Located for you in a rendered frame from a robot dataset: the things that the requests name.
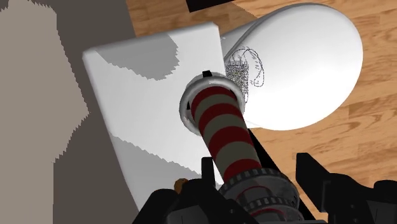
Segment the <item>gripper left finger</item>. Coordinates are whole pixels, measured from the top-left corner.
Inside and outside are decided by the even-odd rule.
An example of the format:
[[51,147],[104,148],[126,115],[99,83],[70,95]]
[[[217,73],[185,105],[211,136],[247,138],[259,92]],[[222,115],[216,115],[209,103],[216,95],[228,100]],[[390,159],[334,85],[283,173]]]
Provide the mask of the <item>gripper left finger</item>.
[[215,189],[212,158],[202,158],[201,167],[202,177],[180,192],[155,190],[132,224],[236,224],[235,209]]

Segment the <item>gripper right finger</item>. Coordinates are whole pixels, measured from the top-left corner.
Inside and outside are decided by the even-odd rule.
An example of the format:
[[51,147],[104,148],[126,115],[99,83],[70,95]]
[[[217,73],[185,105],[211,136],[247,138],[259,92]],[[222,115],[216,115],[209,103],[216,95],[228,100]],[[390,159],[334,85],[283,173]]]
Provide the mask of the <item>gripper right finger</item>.
[[328,172],[308,153],[296,154],[296,181],[328,224],[397,224],[397,181],[372,188],[350,176]]

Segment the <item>small brown round knob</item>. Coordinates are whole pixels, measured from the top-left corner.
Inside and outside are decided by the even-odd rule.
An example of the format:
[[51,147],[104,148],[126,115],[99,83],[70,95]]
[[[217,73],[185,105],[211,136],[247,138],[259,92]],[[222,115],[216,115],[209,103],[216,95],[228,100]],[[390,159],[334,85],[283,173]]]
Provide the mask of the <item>small brown round knob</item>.
[[179,178],[179,179],[177,179],[177,180],[175,181],[175,183],[174,183],[174,190],[175,190],[177,193],[180,193],[181,190],[182,190],[183,184],[186,183],[186,182],[188,182],[188,179],[186,179],[186,178]]

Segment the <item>red white striped lighthouse figure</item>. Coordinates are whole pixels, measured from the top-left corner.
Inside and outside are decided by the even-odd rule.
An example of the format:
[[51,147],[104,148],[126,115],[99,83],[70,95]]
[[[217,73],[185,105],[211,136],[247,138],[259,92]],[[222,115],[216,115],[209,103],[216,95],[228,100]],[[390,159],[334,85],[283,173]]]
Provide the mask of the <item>red white striped lighthouse figure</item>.
[[302,221],[295,185],[282,172],[261,165],[243,118],[244,105],[233,81],[204,71],[187,85],[179,114],[185,127],[204,140],[222,177],[224,198],[259,224]]

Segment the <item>white toilet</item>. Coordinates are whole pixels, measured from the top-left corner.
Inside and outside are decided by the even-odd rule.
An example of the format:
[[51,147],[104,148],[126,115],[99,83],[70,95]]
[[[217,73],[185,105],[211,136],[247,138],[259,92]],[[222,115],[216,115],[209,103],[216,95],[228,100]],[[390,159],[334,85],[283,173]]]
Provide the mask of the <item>white toilet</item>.
[[196,178],[209,152],[179,117],[187,84],[243,46],[263,62],[264,85],[249,88],[250,128],[294,130],[333,113],[350,95],[363,63],[355,25],[329,6],[300,3],[220,34],[206,22],[84,51],[123,177],[137,207],[179,178]]

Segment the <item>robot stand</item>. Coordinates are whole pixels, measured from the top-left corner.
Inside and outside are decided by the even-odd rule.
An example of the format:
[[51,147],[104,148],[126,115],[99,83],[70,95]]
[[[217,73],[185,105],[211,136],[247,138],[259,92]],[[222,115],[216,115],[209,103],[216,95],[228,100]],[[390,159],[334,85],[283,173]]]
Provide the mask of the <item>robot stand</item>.
[[200,10],[231,11],[234,8],[240,9],[234,0],[185,0],[190,13]]

